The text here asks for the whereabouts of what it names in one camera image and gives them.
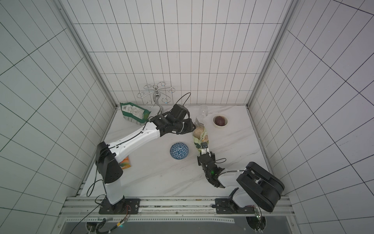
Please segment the green oats bag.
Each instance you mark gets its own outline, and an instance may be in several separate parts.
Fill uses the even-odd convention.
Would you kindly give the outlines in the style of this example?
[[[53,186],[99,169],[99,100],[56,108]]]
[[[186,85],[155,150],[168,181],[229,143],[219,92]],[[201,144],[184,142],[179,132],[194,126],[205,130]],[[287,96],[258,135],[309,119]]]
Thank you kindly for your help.
[[[199,121],[198,118],[195,119],[194,126],[195,130],[192,132],[193,142],[195,147],[200,152],[203,148],[208,147],[209,139],[207,129],[205,124],[202,121]]]

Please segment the blue patterned breakfast bowl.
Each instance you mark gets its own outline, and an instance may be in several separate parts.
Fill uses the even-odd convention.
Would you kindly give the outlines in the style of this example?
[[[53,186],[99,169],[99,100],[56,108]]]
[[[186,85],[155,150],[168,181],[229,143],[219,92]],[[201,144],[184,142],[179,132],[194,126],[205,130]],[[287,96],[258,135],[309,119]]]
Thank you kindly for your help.
[[[169,152],[173,159],[183,160],[188,156],[189,148],[185,143],[177,142],[171,146]]]

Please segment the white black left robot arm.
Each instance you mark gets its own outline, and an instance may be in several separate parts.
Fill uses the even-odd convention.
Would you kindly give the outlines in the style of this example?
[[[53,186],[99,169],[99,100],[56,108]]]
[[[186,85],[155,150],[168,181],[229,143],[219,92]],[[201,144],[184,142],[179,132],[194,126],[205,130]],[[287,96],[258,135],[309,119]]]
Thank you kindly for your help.
[[[109,144],[104,141],[99,143],[96,148],[95,165],[102,176],[109,204],[116,205],[124,200],[120,181],[123,169],[120,163],[130,153],[165,134],[184,135],[195,129],[189,110],[181,104],[175,104],[170,111],[152,117],[143,127],[130,135]]]

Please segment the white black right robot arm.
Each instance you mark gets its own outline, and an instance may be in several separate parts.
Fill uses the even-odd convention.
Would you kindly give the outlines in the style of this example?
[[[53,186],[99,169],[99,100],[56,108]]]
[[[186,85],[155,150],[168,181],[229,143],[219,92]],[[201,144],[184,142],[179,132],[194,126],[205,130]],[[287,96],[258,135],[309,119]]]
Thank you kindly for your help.
[[[215,199],[213,208],[218,214],[254,214],[273,212],[285,189],[274,175],[255,162],[244,170],[225,171],[217,166],[215,155],[204,149],[197,157],[207,181],[216,188],[234,190],[223,199]]]

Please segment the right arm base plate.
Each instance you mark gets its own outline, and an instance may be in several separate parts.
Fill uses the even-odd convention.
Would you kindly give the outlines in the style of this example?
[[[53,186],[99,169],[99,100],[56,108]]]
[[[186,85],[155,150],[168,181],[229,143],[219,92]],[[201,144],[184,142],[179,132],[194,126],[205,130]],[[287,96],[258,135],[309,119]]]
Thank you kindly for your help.
[[[239,207],[233,200],[234,195],[236,195],[239,188],[235,188],[227,198],[215,199],[215,203],[212,204],[212,208],[216,210],[217,214],[222,215],[235,215],[235,214],[255,214],[256,207],[253,205],[247,205],[245,207]]]

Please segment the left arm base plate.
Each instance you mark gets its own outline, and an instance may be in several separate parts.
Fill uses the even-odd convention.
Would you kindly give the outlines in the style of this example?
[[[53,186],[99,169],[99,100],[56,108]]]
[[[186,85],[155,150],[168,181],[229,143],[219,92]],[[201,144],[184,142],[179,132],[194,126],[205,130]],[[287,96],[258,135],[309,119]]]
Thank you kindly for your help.
[[[139,212],[141,199],[122,198],[118,203],[112,205],[107,198],[103,199],[100,215],[135,215]]]

